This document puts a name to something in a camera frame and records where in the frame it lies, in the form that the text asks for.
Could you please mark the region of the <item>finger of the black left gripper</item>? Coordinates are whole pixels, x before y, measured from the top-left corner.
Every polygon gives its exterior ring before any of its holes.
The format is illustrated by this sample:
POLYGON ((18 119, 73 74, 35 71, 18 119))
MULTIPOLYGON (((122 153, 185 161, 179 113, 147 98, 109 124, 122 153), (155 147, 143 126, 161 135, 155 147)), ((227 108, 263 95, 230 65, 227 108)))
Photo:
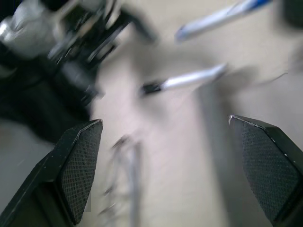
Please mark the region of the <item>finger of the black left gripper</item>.
POLYGON ((121 16, 124 16, 128 24, 132 24, 137 34, 148 43, 156 42, 156 30, 152 24, 138 11, 121 9, 121 16))

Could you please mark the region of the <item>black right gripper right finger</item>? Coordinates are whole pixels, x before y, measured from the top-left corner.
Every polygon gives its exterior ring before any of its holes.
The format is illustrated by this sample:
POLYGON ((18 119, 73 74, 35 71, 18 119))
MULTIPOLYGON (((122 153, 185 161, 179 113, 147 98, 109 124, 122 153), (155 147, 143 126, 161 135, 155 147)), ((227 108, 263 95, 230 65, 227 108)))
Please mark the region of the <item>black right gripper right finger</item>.
POLYGON ((303 151, 277 126, 230 115, 249 186, 272 227, 303 227, 303 151))

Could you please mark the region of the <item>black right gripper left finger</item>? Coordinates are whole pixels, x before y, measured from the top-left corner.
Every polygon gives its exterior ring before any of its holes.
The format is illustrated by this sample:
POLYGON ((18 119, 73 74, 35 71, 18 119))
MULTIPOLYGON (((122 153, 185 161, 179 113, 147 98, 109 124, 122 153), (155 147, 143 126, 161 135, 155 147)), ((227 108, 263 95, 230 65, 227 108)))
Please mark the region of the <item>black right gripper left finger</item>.
POLYGON ((0 214, 0 227, 76 227, 93 185, 102 130, 101 120, 68 129, 0 214))

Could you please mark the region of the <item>black capped white marker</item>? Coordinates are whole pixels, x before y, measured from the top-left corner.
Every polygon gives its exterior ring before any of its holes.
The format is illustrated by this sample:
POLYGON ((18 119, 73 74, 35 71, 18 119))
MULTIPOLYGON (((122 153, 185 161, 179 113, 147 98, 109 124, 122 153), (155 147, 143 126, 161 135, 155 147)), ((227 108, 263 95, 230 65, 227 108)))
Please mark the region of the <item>black capped white marker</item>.
POLYGON ((221 78, 227 70, 228 64, 219 64, 212 68, 170 77, 163 81, 144 83, 140 87, 139 91, 142 96, 147 96, 161 91, 190 86, 193 84, 208 84, 221 78))

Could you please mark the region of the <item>blue capped white marker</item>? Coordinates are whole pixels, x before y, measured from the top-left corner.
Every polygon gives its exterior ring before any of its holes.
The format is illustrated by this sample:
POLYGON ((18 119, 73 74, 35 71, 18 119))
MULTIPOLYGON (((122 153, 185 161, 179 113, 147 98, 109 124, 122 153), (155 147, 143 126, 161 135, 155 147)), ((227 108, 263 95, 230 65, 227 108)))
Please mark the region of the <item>blue capped white marker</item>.
POLYGON ((183 42, 195 35, 211 30, 232 21, 235 18, 247 15, 273 0, 243 0, 221 9, 211 15, 198 18, 182 25, 175 34, 177 42, 183 42))

